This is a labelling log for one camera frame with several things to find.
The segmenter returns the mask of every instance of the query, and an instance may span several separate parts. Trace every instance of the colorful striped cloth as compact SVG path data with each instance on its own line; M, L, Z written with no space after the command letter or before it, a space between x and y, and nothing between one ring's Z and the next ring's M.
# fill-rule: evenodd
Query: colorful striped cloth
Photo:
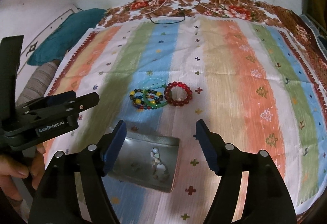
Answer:
M100 103L80 115L77 130L47 142L47 163L57 150L74 153L97 143L120 119L134 132L178 137L171 193L108 176L103 183L122 224L202 223L219 184L193 137L203 119L242 151L266 149L296 213L306 211L326 187L327 114L324 89L299 43L283 28L237 18L154 20L165 24L135 20L89 29L64 58L48 94L96 91ZM129 92L150 78L186 83L193 100L184 107L137 110ZM244 173L234 220L241 217L246 184ZM85 202L80 180L77 189Z

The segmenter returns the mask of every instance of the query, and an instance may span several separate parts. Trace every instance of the metal screw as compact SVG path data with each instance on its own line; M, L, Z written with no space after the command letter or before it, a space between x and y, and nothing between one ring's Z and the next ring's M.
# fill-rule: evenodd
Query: metal screw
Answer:
M227 150L233 150L233 149L235 148L235 146L234 146L233 144L226 144L226 145L225 145L225 148L226 148Z
M89 146L87 147L87 149L88 149L89 151L94 151L94 150L96 150L96 145L95 145L95 144L89 145Z
M60 158L62 155L63 155L63 152L62 152L61 150L59 150L59 151L57 151L57 152L55 153L55 157L56 157L56 158Z
M266 150L261 150L260 151L260 155L262 155L263 157L267 157L268 156L268 152Z

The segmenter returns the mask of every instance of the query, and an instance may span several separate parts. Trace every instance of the blue stripe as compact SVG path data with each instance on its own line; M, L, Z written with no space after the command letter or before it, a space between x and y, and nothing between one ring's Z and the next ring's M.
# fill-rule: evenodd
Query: blue stripe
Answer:
M160 23L174 22L173 20L160 20ZM172 55L176 47L178 24L156 25L149 42L142 53L137 71L129 86L129 92L138 89L140 84L149 78L159 78L168 82ZM162 108L157 110L144 110L137 112L131 104L129 92L122 102L122 109L118 120L124 120L127 128L138 128L138 133L158 134L157 129L162 114ZM103 178L103 184L109 199L118 197L120 202L114 204L113 209L122 224L137 224L142 212L146 189L131 183L119 182L108 176Z
M305 73L302 65L297 60L295 55L293 55L293 52L289 49L288 45L284 41L283 37L280 35L280 33L273 29L268 28L271 35L277 42L278 47L283 52L286 59L290 62L292 65L292 68L294 69L297 77L301 81L301 87L304 91L305 97L308 101L308 105L310 107L311 115L313 116L313 119L315 121L315 127L317 131L317 140L318 140L318 160L319 160L319 170L318 170L318 186L321 186L322 183L325 180L326 173L324 173L325 169L325 163L327 161L326 158L323 157L324 153L327 152L327 140L323 140L325 134L326 134L326 124L325 120L323 118L323 112L321 109L320 102L317 98L317 94L315 92L315 89L313 87L313 84L310 82L310 79L308 78L307 74Z

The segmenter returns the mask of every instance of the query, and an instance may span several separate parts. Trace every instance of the human hand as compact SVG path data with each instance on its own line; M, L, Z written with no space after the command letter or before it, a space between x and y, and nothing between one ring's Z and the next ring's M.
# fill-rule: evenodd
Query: human hand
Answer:
M0 155L0 187L6 196L16 201L22 200L22 196L19 194L11 176L24 179L31 172L33 177L32 186L35 190L37 189L45 171L44 153L43 144L37 145L35 157L29 168L8 155Z

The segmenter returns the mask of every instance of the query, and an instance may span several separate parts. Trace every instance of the orange stripe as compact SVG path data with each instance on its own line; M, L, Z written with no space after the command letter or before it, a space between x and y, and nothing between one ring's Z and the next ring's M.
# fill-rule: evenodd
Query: orange stripe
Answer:
M118 32L121 26L111 27L108 30L99 32L92 42L79 54L75 62L71 65L64 78L61 79L58 87L53 95L64 93L70 90L76 91L81 83L81 80L86 76L94 62L99 58L108 42L112 40L113 36ZM47 153L49 152L54 138L44 142L46 153L44 159L47 160Z
M266 79L266 73L236 22L218 20L217 25L223 31L225 42L233 54L236 75L239 76L238 93L245 110L246 150L257 153L266 149L271 157L277 160L279 171L284 177L285 150L282 132L274 94ZM252 76L253 70L258 70L261 76ZM265 111L268 120L261 117Z

